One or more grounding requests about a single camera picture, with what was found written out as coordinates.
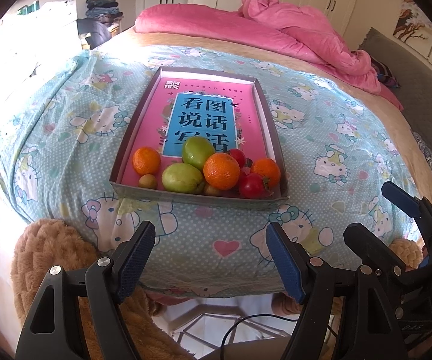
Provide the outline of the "small brown-green fruit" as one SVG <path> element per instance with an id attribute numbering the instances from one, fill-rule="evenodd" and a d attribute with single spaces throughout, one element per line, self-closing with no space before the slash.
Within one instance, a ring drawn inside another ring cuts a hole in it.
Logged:
<path id="1" fill-rule="evenodd" d="M 156 189 L 158 187 L 158 180 L 153 174 L 146 174 L 139 178 L 138 187 L 143 189 Z"/>

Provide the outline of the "red cherry tomato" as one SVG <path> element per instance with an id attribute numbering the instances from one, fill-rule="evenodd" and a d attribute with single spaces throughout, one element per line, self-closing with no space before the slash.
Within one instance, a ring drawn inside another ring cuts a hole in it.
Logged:
<path id="1" fill-rule="evenodd" d="M 271 195 L 266 181 L 256 173 L 249 173 L 243 181 L 239 181 L 238 191 L 240 197 L 247 199 L 259 199 Z"/>
<path id="2" fill-rule="evenodd" d="M 246 166 L 246 156 L 244 153 L 239 149 L 230 149 L 227 152 L 232 158 L 234 158 L 235 161 L 237 161 L 240 168 L 243 168 Z"/>
<path id="3" fill-rule="evenodd" d="M 240 178 L 239 181 L 243 181 L 244 178 L 250 173 L 250 169 L 248 167 L 243 167 L 240 169 Z"/>

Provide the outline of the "orange mandarin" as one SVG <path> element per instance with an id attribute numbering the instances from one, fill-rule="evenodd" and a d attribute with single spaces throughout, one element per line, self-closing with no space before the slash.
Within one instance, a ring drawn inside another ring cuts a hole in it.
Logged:
<path id="1" fill-rule="evenodd" d="M 256 160 L 250 168 L 252 173 L 259 174 L 267 184 L 269 189 L 273 189 L 280 183 L 281 171 L 272 158 L 260 158 Z"/>
<path id="2" fill-rule="evenodd" d="M 132 155 L 132 167 L 139 176 L 155 176 L 161 167 L 161 156 L 151 147 L 140 147 Z"/>
<path id="3" fill-rule="evenodd" d="M 240 166 L 229 154 L 212 154 L 203 166 L 206 182 L 222 191 L 235 187 L 240 179 Z"/>

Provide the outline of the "green apple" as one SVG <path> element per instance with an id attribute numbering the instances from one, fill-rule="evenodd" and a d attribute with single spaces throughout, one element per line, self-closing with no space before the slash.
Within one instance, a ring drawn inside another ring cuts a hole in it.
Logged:
<path id="1" fill-rule="evenodd" d="M 181 194 L 200 194 L 206 184 L 201 171 L 186 163 L 168 166 L 161 174 L 161 183 L 166 191 Z"/>
<path id="2" fill-rule="evenodd" d="M 192 136 L 183 145 L 182 159 L 189 164 L 203 170 L 206 160 L 215 153 L 215 148 L 208 139 L 203 136 Z"/>

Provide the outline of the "small pale round fruit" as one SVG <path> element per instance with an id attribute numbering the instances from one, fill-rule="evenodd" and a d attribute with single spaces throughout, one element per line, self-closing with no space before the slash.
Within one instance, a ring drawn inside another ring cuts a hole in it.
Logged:
<path id="1" fill-rule="evenodd" d="M 212 197 L 220 197 L 223 195 L 223 192 L 220 189 L 217 189 L 214 186 L 211 186 L 210 184 L 205 185 L 203 192 L 206 196 L 212 196 Z"/>

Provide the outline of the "hello kitty bed sheet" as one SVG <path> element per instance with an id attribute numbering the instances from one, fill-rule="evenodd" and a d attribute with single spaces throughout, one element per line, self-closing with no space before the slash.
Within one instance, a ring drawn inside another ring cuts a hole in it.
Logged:
<path id="1" fill-rule="evenodd" d="M 288 170 L 289 198 L 268 211 L 122 199 L 110 170 L 159 67 L 208 68 L 256 78 L 268 96 Z M 148 220 L 157 239 L 142 275 L 148 290 L 178 297 L 235 297 L 283 287 L 264 244 L 278 222 L 310 254 L 355 269 L 347 225 L 384 242 L 414 236 L 410 219 L 382 197 L 390 180 L 417 192 L 378 117 L 330 80 L 301 69 L 208 49 L 104 46 L 58 70 L 0 135 L 0 180 L 27 221 L 65 220 L 110 251 L 119 226 Z"/>

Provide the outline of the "grey headboard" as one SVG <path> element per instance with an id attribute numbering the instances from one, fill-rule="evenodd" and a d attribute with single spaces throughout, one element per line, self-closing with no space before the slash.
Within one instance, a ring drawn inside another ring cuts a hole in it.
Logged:
<path id="1" fill-rule="evenodd" d="M 410 127 L 432 150 L 432 70 L 402 46 L 371 28 L 360 48 L 394 73 L 399 87 L 393 90 Z"/>

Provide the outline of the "dark patterned pillow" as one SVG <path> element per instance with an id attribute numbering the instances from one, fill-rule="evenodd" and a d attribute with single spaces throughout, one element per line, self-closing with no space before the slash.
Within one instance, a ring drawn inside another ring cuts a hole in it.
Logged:
<path id="1" fill-rule="evenodd" d="M 392 73 L 389 66 L 384 63 L 379 62 L 377 59 L 371 59 L 371 66 L 375 69 L 378 77 L 378 81 L 384 84 L 387 88 L 397 89 L 400 88 L 400 84 L 396 79 L 395 75 Z"/>

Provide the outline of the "pink book with blue title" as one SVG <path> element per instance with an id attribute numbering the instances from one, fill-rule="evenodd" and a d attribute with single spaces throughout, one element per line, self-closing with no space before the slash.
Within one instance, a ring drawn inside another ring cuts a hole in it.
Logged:
<path id="1" fill-rule="evenodd" d="M 256 80 L 161 76 L 149 85 L 132 116 L 111 180 L 137 186 L 140 176 L 132 166 L 137 149 L 153 148 L 167 167 L 181 161 L 184 141 L 194 136 L 207 139 L 217 152 L 238 149 L 253 161 L 275 158 L 278 140 L 272 126 Z"/>

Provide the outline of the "pink blanket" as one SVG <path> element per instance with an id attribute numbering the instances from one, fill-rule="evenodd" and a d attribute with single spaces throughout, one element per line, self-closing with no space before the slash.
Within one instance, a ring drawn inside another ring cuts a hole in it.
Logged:
<path id="1" fill-rule="evenodd" d="M 315 7 L 279 0 L 241 0 L 237 11 L 199 4 L 160 4 L 137 16 L 135 31 L 230 41 L 300 59 L 403 109 L 395 94 L 378 80 L 370 55 L 350 50 Z"/>

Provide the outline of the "pile of dark clothes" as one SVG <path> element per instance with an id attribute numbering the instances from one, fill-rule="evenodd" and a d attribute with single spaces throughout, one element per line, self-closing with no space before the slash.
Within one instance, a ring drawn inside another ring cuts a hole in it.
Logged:
<path id="1" fill-rule="evenodd" d="M 110 26 L 119 23 L 123 13 L 116 0 L 86 0 L 86 7 L 85 18 L 76 25 L 79 37 L 93 50 L 112 38 Z"/>

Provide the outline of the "tree painting on wall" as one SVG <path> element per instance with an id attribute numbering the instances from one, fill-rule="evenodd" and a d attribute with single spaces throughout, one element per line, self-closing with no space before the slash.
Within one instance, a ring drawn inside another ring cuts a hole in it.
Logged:
<path id="1" fill-rule="evenodd" d="M 393 36 L 432 65 L 432 22 L 413 0 L 403 0 Z"/>

